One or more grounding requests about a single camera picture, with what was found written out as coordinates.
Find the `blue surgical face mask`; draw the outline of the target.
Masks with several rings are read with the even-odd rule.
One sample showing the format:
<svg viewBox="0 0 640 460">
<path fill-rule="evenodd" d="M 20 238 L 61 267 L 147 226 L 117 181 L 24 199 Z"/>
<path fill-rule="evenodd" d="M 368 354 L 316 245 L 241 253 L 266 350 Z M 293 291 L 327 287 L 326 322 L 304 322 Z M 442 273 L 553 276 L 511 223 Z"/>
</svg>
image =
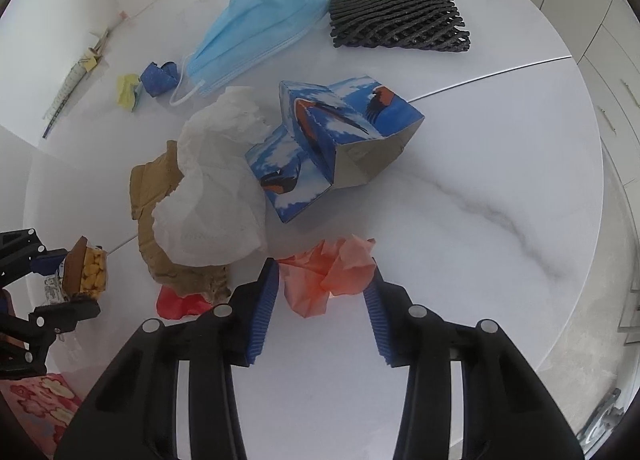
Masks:
<svg viewBox="0 0 640 460">
<path fill-rule="evenodd" d="M 178 106 L 194 94 L 207 96 L 302 39 L 328 13 L 331 0 L 230 0 L 203 40 L 183 60 L 183 78 L 193 88 L 183 97 L 171 94 Z"/>
</svg>

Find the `torn brown cardboard piece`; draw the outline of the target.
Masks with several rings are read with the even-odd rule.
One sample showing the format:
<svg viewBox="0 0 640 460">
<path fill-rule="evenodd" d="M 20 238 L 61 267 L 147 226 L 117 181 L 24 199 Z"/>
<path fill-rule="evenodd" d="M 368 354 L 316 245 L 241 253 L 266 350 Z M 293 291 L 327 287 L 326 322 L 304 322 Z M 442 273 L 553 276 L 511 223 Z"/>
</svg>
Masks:
<svg viewBox="0 0 640 460">
<path fill-rule="evenodd" d="M 166 150 L 151 162 L 134 166 L 129 179 L 131 218 L 138 227 L 141 257 L 153 280 L 181 297 L 201 294 L 217 304 L 231 295 L 228 266 L 177 265 L 155 240 L 153 211 L 173 193 L 183 173 L 177 165 L 177 141 L 168 140 Z"/>
</svg>

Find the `pink paper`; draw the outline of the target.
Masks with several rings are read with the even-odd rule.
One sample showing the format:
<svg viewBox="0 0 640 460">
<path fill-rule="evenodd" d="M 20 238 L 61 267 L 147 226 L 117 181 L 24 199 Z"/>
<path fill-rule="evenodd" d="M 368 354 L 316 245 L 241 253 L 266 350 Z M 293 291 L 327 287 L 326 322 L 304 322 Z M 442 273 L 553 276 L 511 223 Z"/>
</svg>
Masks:
<svg viewBox="0 0 640 460">
<path fill-rule="evenodd" d="M 350 235 L 279 258 L 288 306 L 303 318 L 317 317 L 326 312 L 331 297 L 361 294 L 378 268 L 372 256 L 375 244 L 375 239 Z"/>
</svg>

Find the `brown yellow snack wrapper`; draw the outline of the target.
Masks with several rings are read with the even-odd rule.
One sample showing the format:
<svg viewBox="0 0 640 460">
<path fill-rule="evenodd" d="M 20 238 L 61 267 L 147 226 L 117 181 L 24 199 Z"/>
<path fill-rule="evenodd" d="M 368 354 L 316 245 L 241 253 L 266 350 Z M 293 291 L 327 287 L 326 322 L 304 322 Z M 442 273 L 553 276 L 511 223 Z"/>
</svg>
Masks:
<svg viewBox="0 0 640 460">
<path fill-rule="evenodd" d="M 97 301 L 106 288 L 107 253 L 80 237 L 62 263 L 62 290 L 68 298 Z"/>
</svg>

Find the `yellow paper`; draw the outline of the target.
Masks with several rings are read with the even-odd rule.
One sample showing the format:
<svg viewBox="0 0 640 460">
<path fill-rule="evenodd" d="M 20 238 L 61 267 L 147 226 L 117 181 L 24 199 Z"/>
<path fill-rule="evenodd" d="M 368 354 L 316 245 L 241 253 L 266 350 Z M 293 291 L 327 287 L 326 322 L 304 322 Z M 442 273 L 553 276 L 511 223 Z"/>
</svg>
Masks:
<svg viewBox="0 0 640 460">
<path fill-rule="evenodd" d="M 141 89 L 142 82 L 139 75 L 119 75 L 116 80 L 116 103 L 119 108 L 128 112 L 134 112 Z"/>
</svg>

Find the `yellow sticky clip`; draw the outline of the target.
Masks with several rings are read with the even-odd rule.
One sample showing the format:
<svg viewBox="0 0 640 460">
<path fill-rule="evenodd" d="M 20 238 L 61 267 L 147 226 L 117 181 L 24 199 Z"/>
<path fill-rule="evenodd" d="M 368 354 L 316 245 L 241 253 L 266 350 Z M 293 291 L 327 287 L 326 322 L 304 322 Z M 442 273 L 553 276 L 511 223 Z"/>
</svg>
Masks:
<svg viewBox="0 0 640 460">
<path fill-rule="evenodd" d="M 111 30 L 106 28 L 102 34 L 96 36 L 96 42 L 92 46 L 89 46 L 80 58 L 79 63 L 81 68 L 87 73 L 92 72 L 100 63 L 110 34 Z"/>
</svg>

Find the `black foam fruit net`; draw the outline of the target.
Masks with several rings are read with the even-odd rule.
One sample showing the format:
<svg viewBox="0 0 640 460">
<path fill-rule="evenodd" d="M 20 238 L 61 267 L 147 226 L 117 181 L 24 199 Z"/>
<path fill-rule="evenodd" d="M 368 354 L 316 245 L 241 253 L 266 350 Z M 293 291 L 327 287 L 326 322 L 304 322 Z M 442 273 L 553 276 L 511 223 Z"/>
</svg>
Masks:
<svg viewBox="0 0 640 460">
<path fill-rule="evenodd" d="M 333 46 L 459 53 L 470 32 L 454 0 L 330 0 Z"/>
</svg>

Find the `white drawer cabinet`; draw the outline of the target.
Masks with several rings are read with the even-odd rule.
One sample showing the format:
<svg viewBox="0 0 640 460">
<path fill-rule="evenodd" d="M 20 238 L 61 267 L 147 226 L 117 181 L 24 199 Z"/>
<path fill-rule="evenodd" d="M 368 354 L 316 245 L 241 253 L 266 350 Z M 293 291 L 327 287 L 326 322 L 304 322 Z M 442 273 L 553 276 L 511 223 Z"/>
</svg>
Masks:
<svg viewBox="0 0 640 460">
<path fill-rule="evenodd" d="M 543 0 L 585 79 L 601 139 L 626 186 L 639 183 L 639 23 L 626 0 Z"/>
</svg>

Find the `red plastic wrapper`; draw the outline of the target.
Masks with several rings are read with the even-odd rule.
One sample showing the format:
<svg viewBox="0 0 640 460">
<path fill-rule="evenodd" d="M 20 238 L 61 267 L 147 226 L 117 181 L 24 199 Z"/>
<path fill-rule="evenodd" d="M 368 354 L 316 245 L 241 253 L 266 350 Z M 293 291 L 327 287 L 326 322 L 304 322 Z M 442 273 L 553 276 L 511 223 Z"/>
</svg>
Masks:
<svg viewBox="0 0 640 460">
<path fill-rule="evenodd" d="M 200 316 L 212 308 L 207 299 L 201 294 L 178 295 L 170 287 L 160 288 L 156 300 L 156 312 L 160 318 L 180 320 L 187 316 Z"/>
</svg>

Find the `crumpled white tissue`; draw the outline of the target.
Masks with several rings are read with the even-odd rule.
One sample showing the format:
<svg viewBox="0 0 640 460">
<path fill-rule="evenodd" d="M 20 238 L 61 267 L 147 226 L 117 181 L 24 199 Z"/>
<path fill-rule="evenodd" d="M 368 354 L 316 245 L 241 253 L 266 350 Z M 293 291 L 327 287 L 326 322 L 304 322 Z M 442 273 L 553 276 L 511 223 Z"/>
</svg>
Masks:
<svg viewBox="0 0 640 460">
<path fill-rule="evenodd" d="M 254 89 L 230 86 L 186 121 L 182 179 L 154 207 L 154 238 L 176 265 L 231 265 L 266 247 L 266 198 L 245 153 L 271 134 Z"/>
</svg>

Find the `crumpled dark blue paper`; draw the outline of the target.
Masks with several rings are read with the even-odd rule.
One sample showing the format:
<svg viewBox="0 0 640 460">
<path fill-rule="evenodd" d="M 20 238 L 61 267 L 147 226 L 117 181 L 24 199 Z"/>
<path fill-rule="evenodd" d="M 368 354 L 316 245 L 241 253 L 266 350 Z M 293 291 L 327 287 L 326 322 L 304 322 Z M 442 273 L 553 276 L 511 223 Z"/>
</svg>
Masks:
<svg viewBox="0 0 640 460">
<path fill-rule="evenodd" d="M 152 62 L 142 72 L 140 80 L 144 90 L 152 98 L 160 97 L 178 86 L 180 80 L 178 66 L 172 61 L 163 65 Z"/>
</svg>

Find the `blue crushed carton box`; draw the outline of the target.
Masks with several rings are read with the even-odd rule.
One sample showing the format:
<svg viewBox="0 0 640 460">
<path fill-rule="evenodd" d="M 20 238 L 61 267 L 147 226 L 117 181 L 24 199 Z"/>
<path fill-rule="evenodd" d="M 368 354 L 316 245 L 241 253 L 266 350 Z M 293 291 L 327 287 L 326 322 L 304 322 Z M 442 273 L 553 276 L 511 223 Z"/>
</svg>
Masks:
<svg viewBox="0 0 640 460">
<path fill-rule="evenodd" d="M 424 115 L 382 82 L 279 85 L 281 124 L 246 160 L 282 223 L 335 189 L 370 183 L 397 160 Z"/>
</svg>

